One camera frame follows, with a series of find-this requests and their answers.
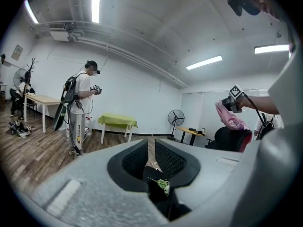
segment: pink cloth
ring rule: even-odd
[[[239,119],[236,115],[229,112],[222,104],[222,101],[216,102],[216,110],[221,118],[221,122],[224,123],[229,129],[234,131],[249,131],[249,127],[246,123]]]

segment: fluorescent light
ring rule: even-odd
[[[255,47],[255,54],[266,53],[266,52],[276,52],[276,51],[289,51],[289,45],[288,44],[276,44],[276,45]]]
[[[204,65],[207,65],[207,64],[210,64],[210,63],[214,63],[214,62],[217,62],[217,61],[222,61],[222,56],[219,55],[217,57],[213,57],[213,58],[208,59],[206,61],[198,62],[196,64],[188,66],[187,69],[191,70],[191,69],[194,69],[194,68],[197,68],[197,67],[200,67],[200,66],[204,66]]]
[[[30,5],[29,5],[29,3],[28,3],[28,0],[25,0],[25,1],[24,1],[24,4],[25,4],[25,7],[26,7],[26,9],[27,9],[27,11],[28,11],[30,17],[32,18],[33,22],[34,22],[35,24],[38,24],[39,22],[38,22],[38,20],[36,19],[35,15],[34,15],[34,13],[33,13],[33,11],[32,11],[32,9],[31,9],[31,7],[30,7]]]
[[[99,7],[100,0],[91,0],[91,20],[94,23],[99,23]]]

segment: wooden floor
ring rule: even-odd
[[[33,113],[27,115],[27,126],[37,127],[36,131],[25,139],[7,134],[10,119],[10,103],[0,109],[0,163],[12,186],[30,195],[45,179],[72,162],[73,156],[68,153],[68,139],[65,131],[52,131],[52,120],[46,118],[46,133],[42,132],[42,116]],[[84,142],[84,153],[90,153],[127,142],[128,137],[122,134],[105,133],[104,143],[100,144],[100,132],[93,132]],[[152,166],[155,160],[155,139],[166,139],[166,136],[132,136],[133,140],[148,139],[149,161]]]

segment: green tablecloth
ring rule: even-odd
[[[104,113],[100,118],[98,118],[98,123],[105,123],[109,126],[124,129],[126,129],[128,125],[133,125],[138,128],[137,121],[134,118],[114,113]]]

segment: gray pants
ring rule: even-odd
[[[70,147],[75,145],[79,150],[82,150],[82,143],[85,132],[85,114],[70,113]]]

